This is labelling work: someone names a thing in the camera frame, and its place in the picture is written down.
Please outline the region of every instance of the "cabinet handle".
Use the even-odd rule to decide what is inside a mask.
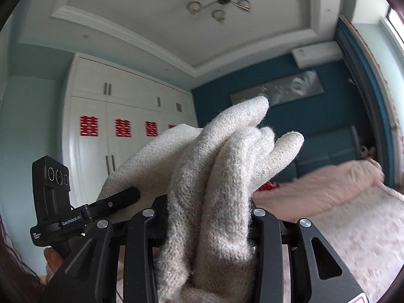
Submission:
[[[115,160],[114,160],[114,155],[111,155],[112,158],[112,169],[115,171]]]
[[[108,155],[105,155],[105,160],[106,160],[106,162],[107,162],[108,176],[110,176],[110,165],[108,164]]]

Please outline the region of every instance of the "ceiling light bulb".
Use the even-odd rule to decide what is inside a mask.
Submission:
[[[191,1],[187,4],[187,9],[189,10],[189,12],[191,14],[196,14],[197,12],[199,12],[202,8],[202,4],[200,4],[199,2],[196,1]]]
[[[250,11],[250,2],[248,0],[239,0],[237,2],[240,7],[238,7],[239,9],[243,10],[243,11]]]
[[[212,12],[212,17],[218,22],[223,22],[226,17],[226,13],[223,10],[217,9]]]

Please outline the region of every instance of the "light blue wall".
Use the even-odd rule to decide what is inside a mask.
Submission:
[[[73,53],[32,44],[13,44],[9,75],[62,81],[69,71]]]
[[[10,17],[0,32],[0,100],[3,98],[9,77],[9,42],[12,20],[13,18]]]
[[[383,25],[355,24],[366,44],[380,65],[393,98],[398,120],[404,128],[404,66],[397,50],[383,30]]]
[[[38,274],[45,273],[43,248],[32,244],[36,224],[32,162],[55,157],[61,82],[10,76],[0,108],[0,205],[15,248]]]

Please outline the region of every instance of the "wardrobe door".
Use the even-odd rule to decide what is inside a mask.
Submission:
[[[96,201],[112,172],[106,102],[72,97],[69,120],[70,183],[77,205]]]
[[[147,109],[139,110],[139,126],[136,129],[143,146],[146,146],[155,137],[161,135],[168,129],[164,113]]]
[[[167,130],[169,128],[173,128],[174,126],[180,125],[180,124],[187,124],[189,126],[192,126],[194,128],[197,128],[197,122],[193,118],[188,118],[188,117],[182,117],[181,115],[176,115],[176,114],[166,114],[164,115],[164,129]]]
[[[175,108],[175,113],[181,117],[193,118],[194,115],[192,110],[192,97],[188,94],[174,89],[172,93],[174,95],[173,106]]]
[[[106,100],[110,68],[99,62],[79,58],[73,79],[73,96]]]
[[[142,129],[140,114],[140,108],[107,103],[108,146],[113,171],[145,145],[139,130]]]
[[[114,78],[108,86],[108,100],[132,107],[159,111],[159,88],[161,84],[139,75],[111,67]]]

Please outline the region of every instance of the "ceiling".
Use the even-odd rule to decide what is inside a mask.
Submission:
[[[226,20],[187,2],[212,0],[26,0],[19,42],[83,52],[185,90],[333,38],[341,0],[249,0]]]

